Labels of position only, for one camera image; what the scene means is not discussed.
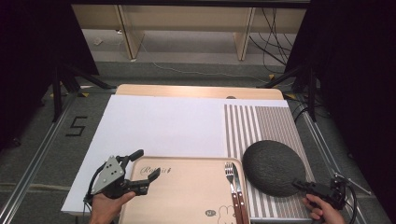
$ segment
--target gray carpet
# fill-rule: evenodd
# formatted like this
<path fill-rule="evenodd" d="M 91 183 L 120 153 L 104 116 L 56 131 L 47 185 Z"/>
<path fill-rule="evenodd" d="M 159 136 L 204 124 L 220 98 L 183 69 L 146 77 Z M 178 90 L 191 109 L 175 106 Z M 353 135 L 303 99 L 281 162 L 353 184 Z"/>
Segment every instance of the gray carpet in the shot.
<path fill-rule="evenodd" d="M 269 81 L 268 75 L 272 74 L 260 65 L 161 63 L 159 66 L 163 68 L 159 68 L 153 63 L 97 63 L 101 75 L 99 79 L 110 85 L 131 83 L 257 87 L 262 85 L 264 81 Z M 282 72 L 284 67 L 271 66 L 269 69 Z M 81 85 L 93 85 L 82 78 L 78 78 L 78 81 Z M 288 84 L 291 82 L 292 79 L 288 79 L 281 83 L 279 88 L 282 91 L 289 91 L 290 85 Z M 72 104 L 63 126 L 50 146 L 46 159 L 35 177 L 34 184 L 64 187 L 72 185 L 111 95 L 110 92 L 98 88 L 86 92 L 89 92 L 87 97 L 78 97 Z M 18 183 L 51 125 L 53 103 L 50 94 L 51 90 L 43 98 L 45 105 L 37 109 L 29 124 L 23 130 L 21 146 L 7 148 L 1 152 L 1 204 L 6 201 L 12 191 L 12 187 L 6 186 L 4 183 Z M 292 100 L 288 102 L 290 111 L 294 111 L 296 106 L 300 104 L 300 102 Z M 296 116 L 298 112 L 299 110 L 296 110 L 293 116 Z M 318 126 L 322 130 L 329 147 L 333 150 L 344 175 L 369 189 L 359 168 L 347 156 L 347 149 L 342 137 L 338 134 L 325 108 L 318 107 L 316 112 Z M 75 118 L 80 118 L 77 119 L 75 124 L 85 126 L 85 129 L 80 136 L 67 136 L 79 133 L 79 129 L 70 128 Z M 330 181 L 329 172 L 318 152 L 315 139 L 302 117 L 297 120 L 296 126 L 316 180 L 328 185 Z M 357 193 L 361 210 L 368 223 L 390 223 L 375 196 L 366 196 L 359 190 L 357 190 Z M 67 190 L 30 189 L 12 223 L 75 223 L 74 217 L 60 212 L 66 195 Z"/>

